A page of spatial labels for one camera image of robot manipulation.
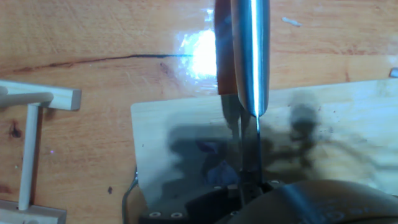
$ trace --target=small white debris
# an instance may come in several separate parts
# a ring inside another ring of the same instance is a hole
[[[286,17],[283,17],[283,18],[282,18],[282,21],[287,22],[287,23],[292,24],[293,26],[297,26],[297,27],[300,27],[300,26],[303,25],[303,24],[301,24],[301,23],[299,23],[299,22],[297,22],[297,21],[288,19],[288,18],[286,18]]]
[[[390,77],[392,77],[392,78],[398,78],[398,67],[397,67],[397,68],[392,68],[392,69],[391,69]]]

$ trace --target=wooden dowel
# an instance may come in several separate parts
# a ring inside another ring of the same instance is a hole
[[[29,208],[30,190],[32,188],[32,173],[35,157],[37,119],[39,107],[27,106],[24,160],[22,162],[21,186],[19,188],[18,208],[21,211]]]
[[[24,94],[8,94],[0,96],[0,108],[26,105],[29,103],[44,103],[52,101],[54,98],[52,93],[24,93]]]
[[[0,86],[0,96],[1,95],[6,95],[8,93],[8,90],[4,86]]]

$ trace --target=wooden table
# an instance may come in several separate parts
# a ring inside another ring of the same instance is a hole
[[[272,0],[271,88],[387,78],[397,11],[397,0]],[[43,111],[34,203],[68,210],[68,223],[120,223],[135,163],[130,106],[217,94],[215,73],[195,83],[183,62],[197,52],[180,48],[214,28],[218,90],[232,93],[229,1],[0,1],[0,78],[83,90],[80,111]],[[3,200],[19,195],[25,115],[0,112]],[[144,208],[138,190],[130,201],[132,214]]]

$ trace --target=crack in wood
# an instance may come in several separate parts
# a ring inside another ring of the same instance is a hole
[[[134,55],[128,55],[128,56],[121,56],[121,57],[97,58],[97,59],[82,60],[82,61],[77,61],[77,62],[59,62],[59,63],[51,63],[49,65],[36,66],[36,67],[24,67],[24,68],[13,70],[13,72],[32,72],[32,71],[43,69],[43,68],[53,68],[53,67],[70,68],[74,64],[102,62],[105,60],[117,60],[117,59],[127,59],[127,58],[167,58],[167,57],[192,57],[192,56],[193,55],[189,55],[189,54],[134,54]]]

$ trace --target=wooden stick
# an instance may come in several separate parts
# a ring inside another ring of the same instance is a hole
[[[36,106],[61,110],[80,109],[81,90],[59,86],[22,83],[9,80],[0,80],[0,86],[6,87],[8,95],[23,93],[52,93],[53,99],[44,103],[34,103]]]
[[[0,96],[1,95],[6,95],[8,93],[8,90],[4,86],[0,86]]]
[[[44,103],[51,102],[54,98],[52,93],[23,93],[23,94],[8,94],[0,96],[0,108],[26,105],[29,103]]]
[[[39,107],[27,106],[24,161],[22,162],[21,186],[19,189],[18,208],[21,211],[29,208],[30,190],[32,188],[32,172],[35,157],[37,119]]]

